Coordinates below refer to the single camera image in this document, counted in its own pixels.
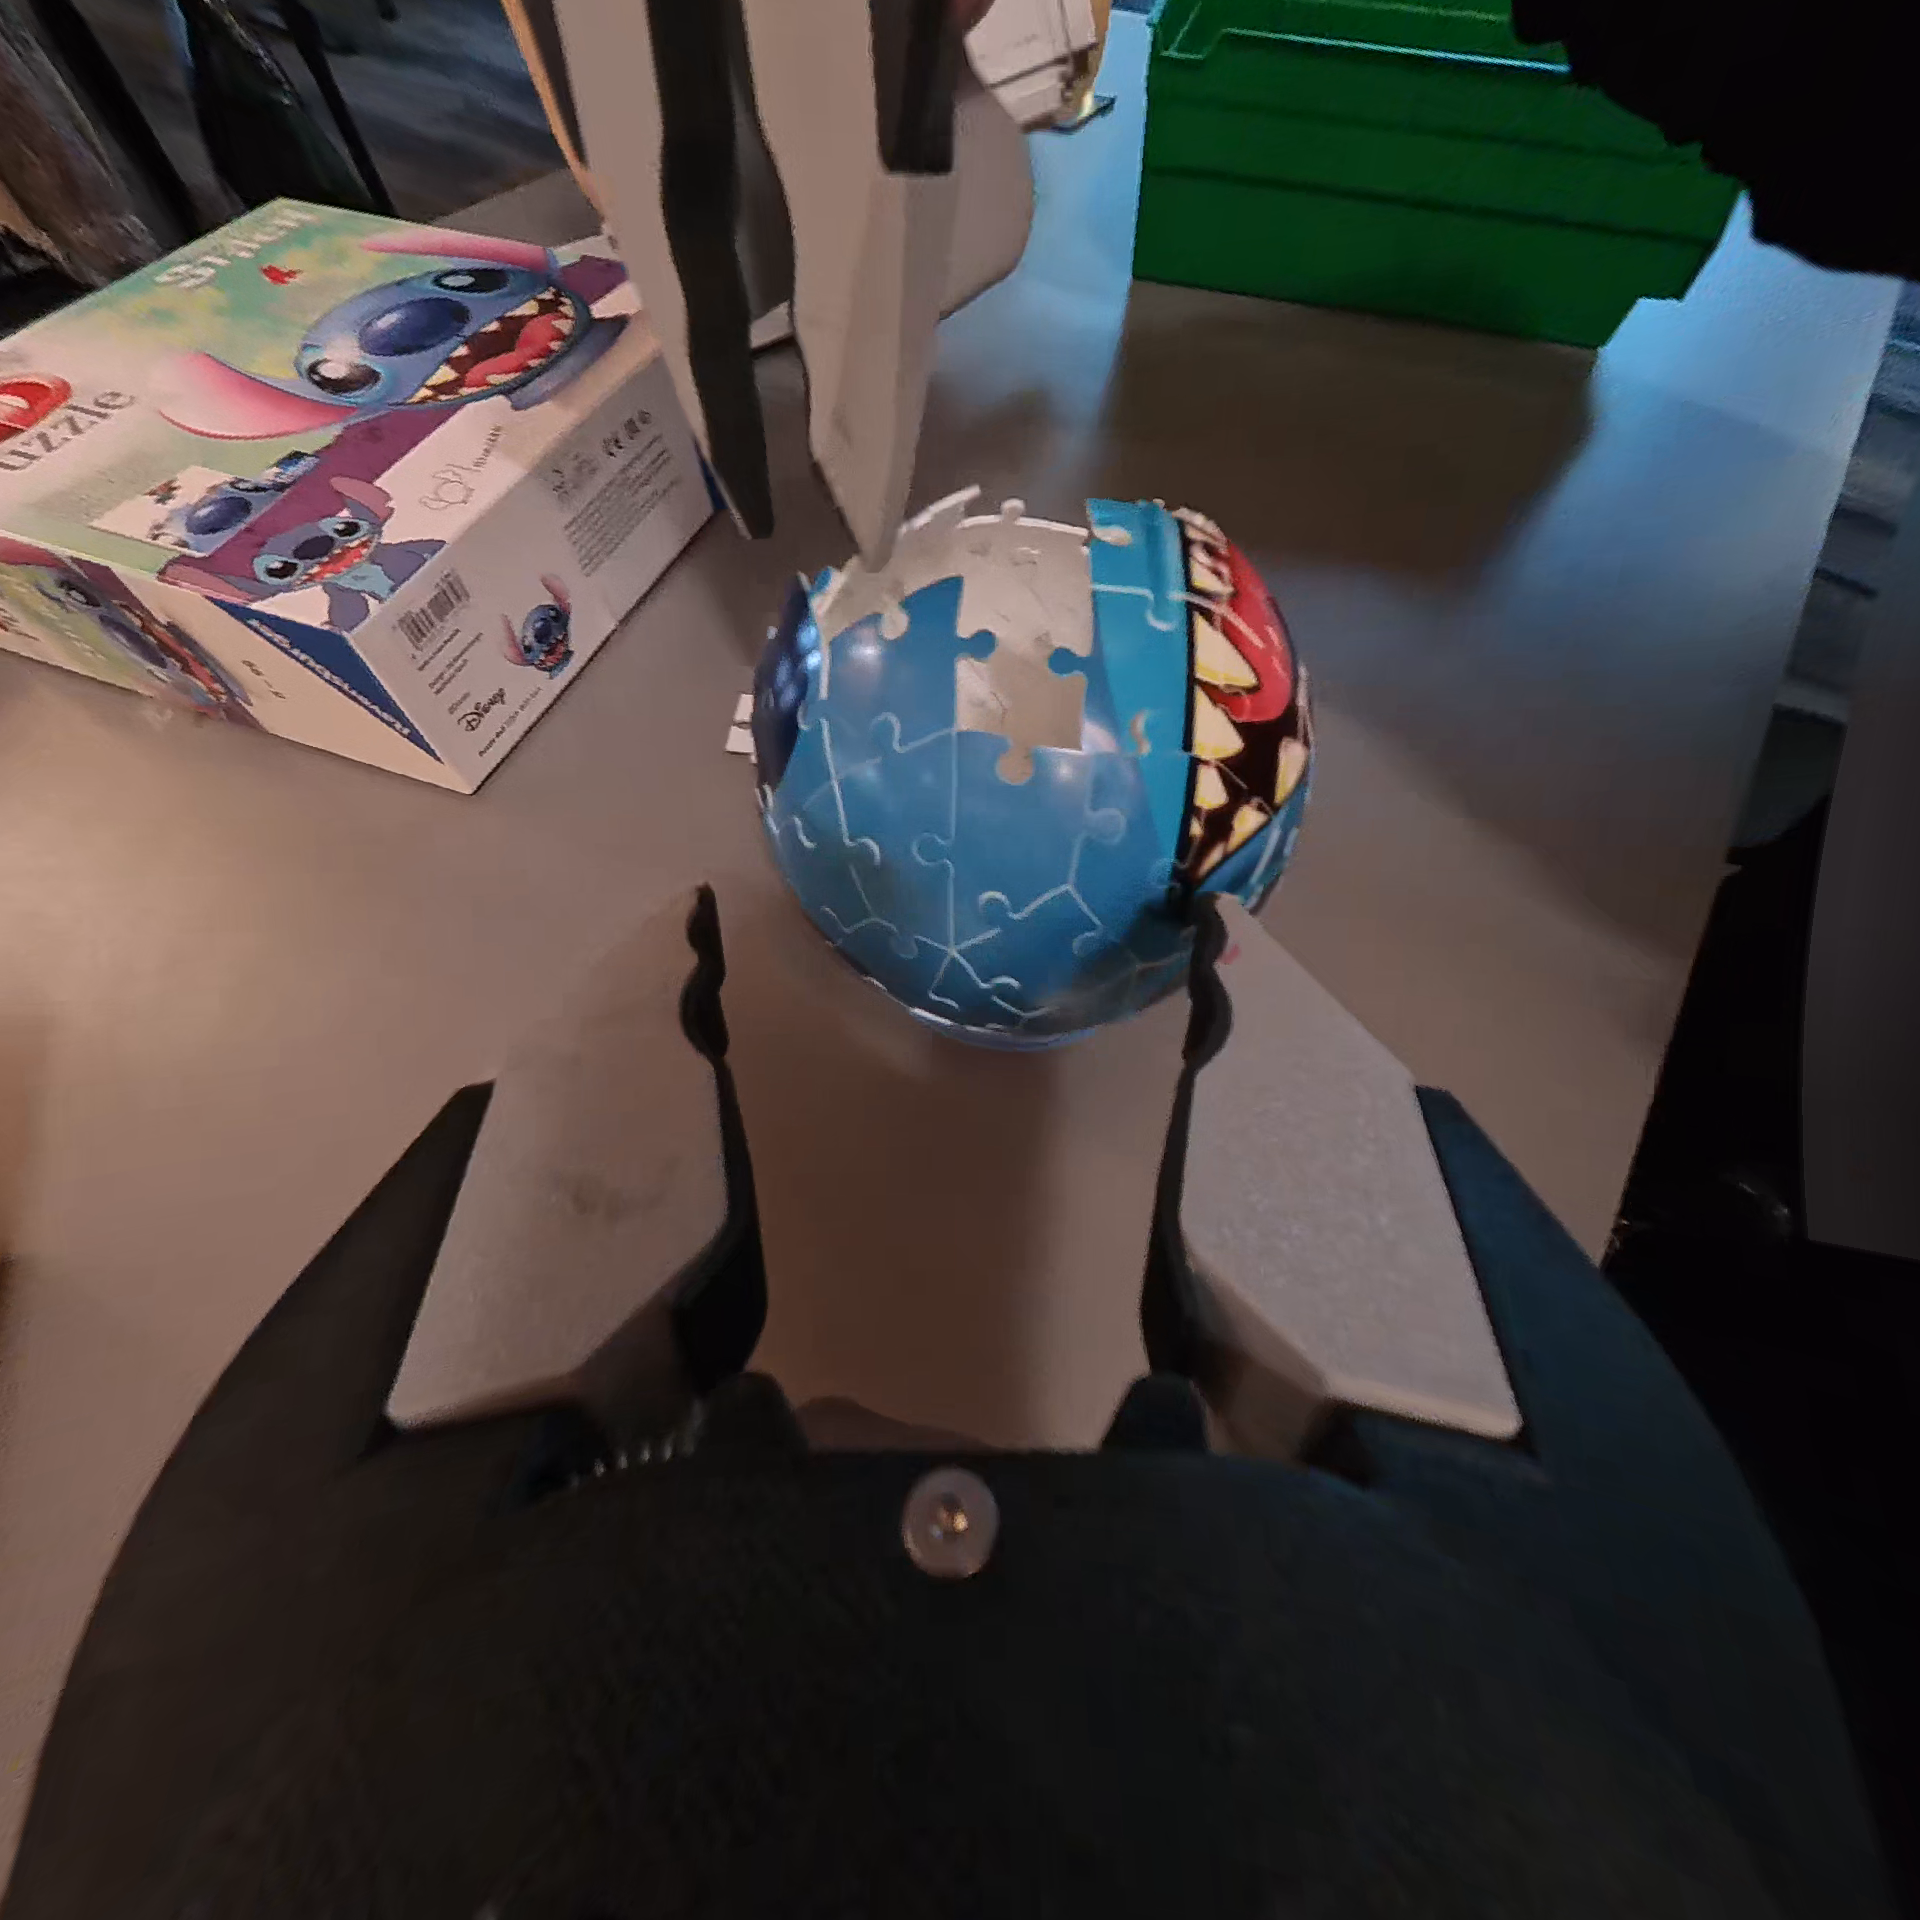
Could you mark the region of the printed cardboard puzzle box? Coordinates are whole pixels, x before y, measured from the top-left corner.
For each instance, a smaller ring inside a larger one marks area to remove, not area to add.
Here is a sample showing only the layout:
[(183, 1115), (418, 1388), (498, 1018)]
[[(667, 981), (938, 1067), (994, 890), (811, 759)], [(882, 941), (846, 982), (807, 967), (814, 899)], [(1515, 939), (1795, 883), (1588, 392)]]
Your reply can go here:
[(3, 642), (475, 792), (715, 510), (617, 253), (276, 199), (6, 339)]

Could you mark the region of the wooden document stand with sheet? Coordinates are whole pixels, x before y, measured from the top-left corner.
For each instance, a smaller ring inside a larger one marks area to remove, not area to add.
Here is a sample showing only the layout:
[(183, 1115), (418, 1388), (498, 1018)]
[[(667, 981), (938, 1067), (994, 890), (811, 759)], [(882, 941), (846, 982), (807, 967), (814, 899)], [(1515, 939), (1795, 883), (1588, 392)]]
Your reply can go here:
[[(1073, 130), (1112, 100), (1096, 83), (1114, 19), (1110, 3), (980, 5), (968, 37), (974, 78), (955, 99), (958, 187), (942, 310), (970, 303), (1019, 261), (1034, 222), (1024, 138)], [(736, 251), (748, 282), (753, 349), (793, 335), (793, 243), (782, 187), (736, 54)]]

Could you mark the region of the person's black clothed torso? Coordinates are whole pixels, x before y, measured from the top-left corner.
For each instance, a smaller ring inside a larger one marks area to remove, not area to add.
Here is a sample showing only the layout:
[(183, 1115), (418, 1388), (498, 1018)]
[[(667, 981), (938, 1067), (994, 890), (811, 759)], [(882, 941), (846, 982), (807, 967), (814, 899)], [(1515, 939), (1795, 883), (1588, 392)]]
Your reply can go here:
[(1808, 1231), (1803, 1036), (1831, 792), (1761, 804), (1703, 928), (1602, 1269), (1759, 1494), (1919, 1912), (1916, 1261)]

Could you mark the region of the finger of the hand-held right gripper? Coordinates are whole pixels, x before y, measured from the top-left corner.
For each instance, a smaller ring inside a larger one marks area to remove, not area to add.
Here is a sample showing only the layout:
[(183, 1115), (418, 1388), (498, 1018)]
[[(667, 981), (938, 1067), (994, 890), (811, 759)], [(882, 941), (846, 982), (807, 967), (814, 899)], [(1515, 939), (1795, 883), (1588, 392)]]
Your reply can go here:
[(776, 530), (738, 253), (738, 5), (556, 5), (583, 158), (699, 452), (745, 538)]
[(905, 517), (958, 204), (961, 39), (939, 3), (820, 5), (801, 140), (807, 443), (865, 568)]

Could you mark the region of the person's right forearm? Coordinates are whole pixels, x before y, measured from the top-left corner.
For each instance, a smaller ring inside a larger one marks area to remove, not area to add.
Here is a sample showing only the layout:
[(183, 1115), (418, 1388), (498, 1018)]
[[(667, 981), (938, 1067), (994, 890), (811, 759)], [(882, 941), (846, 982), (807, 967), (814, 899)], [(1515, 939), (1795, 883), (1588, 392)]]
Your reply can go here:
[(1916, 3), (1515, 3), (1511, 20), (1736, 179), (1764, 245), (1919, 282)]

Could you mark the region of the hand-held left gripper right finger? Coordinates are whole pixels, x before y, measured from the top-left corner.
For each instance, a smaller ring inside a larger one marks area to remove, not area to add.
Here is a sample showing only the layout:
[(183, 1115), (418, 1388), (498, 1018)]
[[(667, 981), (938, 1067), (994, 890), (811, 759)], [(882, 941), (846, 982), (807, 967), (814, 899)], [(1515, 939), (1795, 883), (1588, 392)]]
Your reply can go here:
[(1233, 1448), (1342, 1416), (1507, 1445), (1522, 1416), (1420, 1091), (1234, 896), (1196, 902), (1143, 1286), (1153, 1366)]

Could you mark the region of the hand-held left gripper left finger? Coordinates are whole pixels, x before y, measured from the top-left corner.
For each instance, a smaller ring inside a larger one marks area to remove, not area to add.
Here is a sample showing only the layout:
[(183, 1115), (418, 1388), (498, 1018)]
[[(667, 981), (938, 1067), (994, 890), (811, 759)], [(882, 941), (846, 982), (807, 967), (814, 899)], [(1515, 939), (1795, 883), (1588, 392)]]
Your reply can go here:
[(681, 1426), (767, 1312), (710, 884), (617, 939), (487, 1096), (394, 1380), (399, 1426), (570, 1403)]

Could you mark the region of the blue cartoon puzzle ball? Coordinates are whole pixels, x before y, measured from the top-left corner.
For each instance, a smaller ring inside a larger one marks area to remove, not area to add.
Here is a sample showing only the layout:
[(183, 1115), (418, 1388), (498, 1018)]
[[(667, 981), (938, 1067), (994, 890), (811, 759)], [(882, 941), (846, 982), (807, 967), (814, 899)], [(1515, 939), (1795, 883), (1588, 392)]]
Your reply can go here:
[(1260, 909), (1312, 790), (1263, 568), (1156, 498), (955, 491), (799, 579), (753, 685), (760, 821), (826, 944), (945, 1034), (1044, 1050), (1185, 986), (1200, 896)]

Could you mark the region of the green plastic bin stack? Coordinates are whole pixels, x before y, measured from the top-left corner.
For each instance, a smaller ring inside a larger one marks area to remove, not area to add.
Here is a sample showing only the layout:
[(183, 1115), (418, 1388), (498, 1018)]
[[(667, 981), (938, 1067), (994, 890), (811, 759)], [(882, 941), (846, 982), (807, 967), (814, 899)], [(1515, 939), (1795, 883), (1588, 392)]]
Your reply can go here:
[(1134, 277), (1606, 348), (1687, 298), (1739, 186), (1510, 5), (1166, 3)]

